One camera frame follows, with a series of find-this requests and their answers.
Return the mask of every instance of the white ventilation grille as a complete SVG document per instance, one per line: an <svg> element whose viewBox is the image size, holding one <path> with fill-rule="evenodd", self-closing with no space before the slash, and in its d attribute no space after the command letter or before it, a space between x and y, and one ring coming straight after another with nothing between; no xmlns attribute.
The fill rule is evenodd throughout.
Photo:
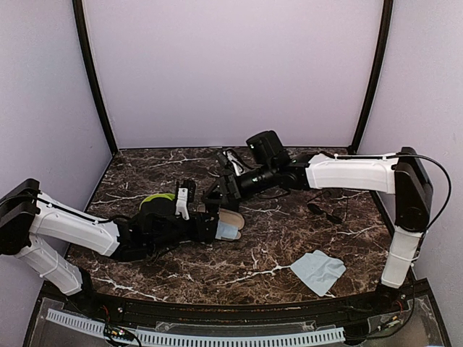
<svg viewBox="0 0 463 347"><path fill-rule="evenodd" d="M54 309L48 310L46 320L87 335L103 338L104 324L102 322L77 317ZM143 329L130 330L140 339L142 345L147 347L303 347L322 346L345 341L344 328L342 327L310 333L245 338L173 335Z"/></svg>

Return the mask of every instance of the black metal frame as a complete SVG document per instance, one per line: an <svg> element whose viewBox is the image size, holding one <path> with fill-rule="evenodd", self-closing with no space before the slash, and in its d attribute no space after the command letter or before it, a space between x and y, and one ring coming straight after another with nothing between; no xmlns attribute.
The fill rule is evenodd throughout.
<svg viewBox="0 0 463 347"><path fill-rule="evenodd" d="M352 139L352 144L347 148L349 154L357 153L360 147L360 143L362 142L365 129L367 127L371 107L373 105L373 100L375 99L376 88L378 86L379 77L381 75L381 67L383 66L384 54L386 52L386 44L388 40L389 27L391 26L393 5L394 0L384 0L383 14L381 16L381 24L378 34L378 42L376 44L375 58L373 59L370 80L368 81L367 92L363 101L357 128L355 129L354 138Z"/></svg>
<svg viewBox="0 0 463 347"><path fill-rule="evenodd" d="M85 25L85 15L82 0L72 0L74 7L75 24L77 27L77 34L79 35L80 49L84 60L85 70L87 71L88 83L92 90L93 101L98 112L98 117L103 128L106 142L108 143L109 150L114 155L118 152L116 139L114 138L111 125L109 123L108 114L104 107L103 97L96 77L95 64L93 63L92 51L90 48L90 41L88 40L87 26Z"/></svg>
<svg viewBox="0 0 463 347"><path fill-rule="evenodd" d="M404 286L406 300L412 298L412 286ZM324 325L349 327L367 327L367 319L372 312L354 312L346 310L346 306L361 307L371 299L373 293L358 294L337 299L304 301L293 304L273 305L192 305L168 304L136 299L127 299L105 294L97 294L108 308L111 321L127 327L155 327L158 322L173 322L194 325L265 325L290 322L307 322L315 320L318 327ZM429 286L428 280L415 282L415 297L427 295L445 346L450 346L449 335L443 323L441 313ZM28 347L33 336L43 298L64 302L64 308L76 312L65 295L55 286L45 282L38 300L35 303L23 347Z"/></svg>

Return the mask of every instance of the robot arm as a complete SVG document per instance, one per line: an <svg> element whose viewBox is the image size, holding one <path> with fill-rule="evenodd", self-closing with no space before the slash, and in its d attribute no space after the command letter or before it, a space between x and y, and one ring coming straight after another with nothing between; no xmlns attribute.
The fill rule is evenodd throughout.
<svg viewBox="0 0 463 347"><path fill-rule="evenodd" d="M189 213L195 183L177 185L174 200L153 199L141 205L132 220L104 220L67 207L39 190L28 179L0 200L0 254L14 255L31 266L67 296L92 291L85 270L68 263L42 236L52 236L92 249L118 261L141 260L163 243L187 234L196 241L212 241L218 214Z"/></svg>
<svg viewBox="0 0 463 347"><path fill-rule="evenodd" d="M381 283L389 288L403 284L429 224L433 195L428 175L421 162L413 158L416 152L412 148L385 155L318 153L290 158L273 131L251 137L247 146L260 166L238 173L229 156L220 153L224 175L205 193L205 202L236 208L240 201L271 187L286 191L346 188L395 194L395 233Z"/></svg>

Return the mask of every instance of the black cable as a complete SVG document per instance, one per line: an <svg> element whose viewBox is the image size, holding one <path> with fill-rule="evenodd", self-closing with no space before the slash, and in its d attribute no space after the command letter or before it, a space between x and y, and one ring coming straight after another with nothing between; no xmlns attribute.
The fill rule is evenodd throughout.
<svg viewBox="0 0 463 347"><path fill-rule="evenodd" d="M6 199L3 199L2 201L0 201L0 207L5 205L8 201L12 201L14 199L19 199L19 198L28 198L28 199L32 199L32 200L37 200L38 198L37 197L34 197L33 195L31 194L18 194L18 195L13 195L12 197L8 197Z"/></svg>
<svg viewBox="0 0 463 347"><path fill-rule="evenodd" d="M405 325L412 319L413 313L415 312L415 305L416 305L416 297L415 297L415 279L413 278L413 274L411 274L410 278L412 279L412 309L410 310L410 314L407 319L392 333L386 336L372 336L368 337L367 340L378 340L380 338L389 338L392 335L397 334L400 330L402 330Z"/></svg>
<svg viewBox="0 0 463 347"><path fill-rule="evenodd" d="M111 319L110 316L109 316L109 310L106 308L106 306L102 306L101 307L105 313L106 313L106 318L105 318L105 321L104 321L104 329L103 329L103 336L105 338L108 338L110 342L108 342L106 339L105 341L110 344L111 346L114 346L114 347L125 347L125 346L128 346L133 340L136 340L137 343L138 343L138 347L142 347L142 343L140 341L140 339L134 334L132 333L131 331L129 331L128 329L124 328L124 327L120 327L118 325L113 325L109 322L109 320ZM124 342L121 342L121 341L116 341L113 339L113 333L116 335L116 337L120 338L120 339L125 339L126 336L129 337L129 339L131 339L129 341L129 343L124 343Z"/></svg>
<svg viewBox="0 0 463 347"><path fill-rule="evenodd" d="M64 211L66 213L69 213L71 215L75 215L79 218L82 218L82 219L85 219L85 220L88 220L89 222L98 222L98 224L105 224L105 223L110 223L116 219L125 219L125 220L131 220L132 218L131 217L127 217L126 215L113 215L111 217L109 217L108 219L103 219L103 220L99 220L97 218L90 218L86 215L81 215L80 213L77 213L73 210L69 210L65 207L62 207L60 205L56 205L48 200L45 200L45 199L42 199L41 197L35 197L34 195L31 195L31 194L19 194L19 195L15 195L13 197L9 197L3 201L0 202L0 207L7 201L13 199L13 198L16 198L16 197L29 197L31 199L34 199L34 200L37 200L37 201L40 201L40 202L43 202L44 204L47 204L47 205L51 205L52 207L58 209L58 210L61 210L61 211Z"/></svg>
<svg viewBox="0 0 463 347"><path fill-rule="evenodd" d="M163 257L164 255L174 251L175 249L179 248L180 247L180 244L175 244L174 246L172 247L167 247L165 250L163 251L157 251L154 255L154 259L152 260L152 262L157 262L159 258Z"/></svg>
<svg viewBox="0 0 463 347"><path fill-rule="evenodd" d="M317 195L315 195L314 197L310 198L310 199L306 202L306 204L308 204L309 202L315 200L315 199L318 198L318 197L321 197L322 195L324 195L324 194L326 194L326 193L329 193L329 194L331 195L331 192L330 192L329 190L326 190L326 191L321 192L320 194L317 194Z"/></svg>
<svg viewBox="0 0 463 347"><path fill-rule="evenodd" d="M342 221L342 223L347 220L347 213L349 212L349 200L350 197L346 200L346 214L344 215L344 220Z"/></svg>

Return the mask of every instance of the purple wall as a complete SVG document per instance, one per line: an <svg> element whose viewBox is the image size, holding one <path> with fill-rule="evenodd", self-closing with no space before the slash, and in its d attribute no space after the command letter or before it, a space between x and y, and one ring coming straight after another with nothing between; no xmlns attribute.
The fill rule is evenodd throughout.
<svg viewBox="0 0 463 347"><path fill-rule="evenodd" d="M71 1L1 2L0 197L34 177L83 208L110 160L73 16ZM6 256L0 279L0 346L19 347L42 281Z"/></svg>
<svg viewBox="0 0 463 347"><path fill-rule="evenodd" d="M382 1L85 1L120 147L349 145Z"/></svg>
<svg viewBox="0 0 463 347"><path fill-rule="evenodd" d="M426 238L416 273L428 277L453 346L463 346L463 2L408 0L394 6L361 153L409 145L448 169L453 197ZM446 180L436 167L426 167L436 213L447 193ZM393 214L394 201L385 202Z"/></svg>

